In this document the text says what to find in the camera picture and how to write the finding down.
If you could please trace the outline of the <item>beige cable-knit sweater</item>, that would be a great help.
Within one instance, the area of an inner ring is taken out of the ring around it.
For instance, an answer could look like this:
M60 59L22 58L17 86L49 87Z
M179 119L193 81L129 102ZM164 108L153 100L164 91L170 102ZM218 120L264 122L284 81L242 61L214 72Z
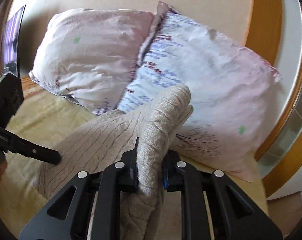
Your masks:
M41 166L37 191L49 199L77 172L103 171L124 152L137 149L139 189L121 198L120 236L154 239L163 207L161 164L193 112L190 99L187 86L172 86L134 111L115 109L82 124L55 146L61 162Z

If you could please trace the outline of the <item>pink floral left pillow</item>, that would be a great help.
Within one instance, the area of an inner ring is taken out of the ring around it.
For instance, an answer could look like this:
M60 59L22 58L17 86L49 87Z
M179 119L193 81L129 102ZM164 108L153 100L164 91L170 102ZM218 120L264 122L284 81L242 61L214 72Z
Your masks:
M71 9L52 17L32 81L95 115L117 107L135 78L140 46L154 20L139 10Z

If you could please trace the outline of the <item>blue floral right pillow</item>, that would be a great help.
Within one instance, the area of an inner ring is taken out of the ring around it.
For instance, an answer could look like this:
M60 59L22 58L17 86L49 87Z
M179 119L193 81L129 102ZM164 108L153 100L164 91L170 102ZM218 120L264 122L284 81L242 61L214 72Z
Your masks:
M245 181L259 178L254 155L267 136L268 100L279 72L215 29L159 2L138 68L118 108L137 109L171 86L186 85L193 113L172 149Z

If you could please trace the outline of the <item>wooden glass-panel headboard frame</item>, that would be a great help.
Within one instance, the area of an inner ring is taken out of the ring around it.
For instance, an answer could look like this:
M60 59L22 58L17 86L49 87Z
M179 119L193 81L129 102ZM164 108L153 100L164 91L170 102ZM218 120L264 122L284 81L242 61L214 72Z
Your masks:
M256 151L266 196L302 190L302 5L252 0L246 46L280 74L269 99L267 137Z

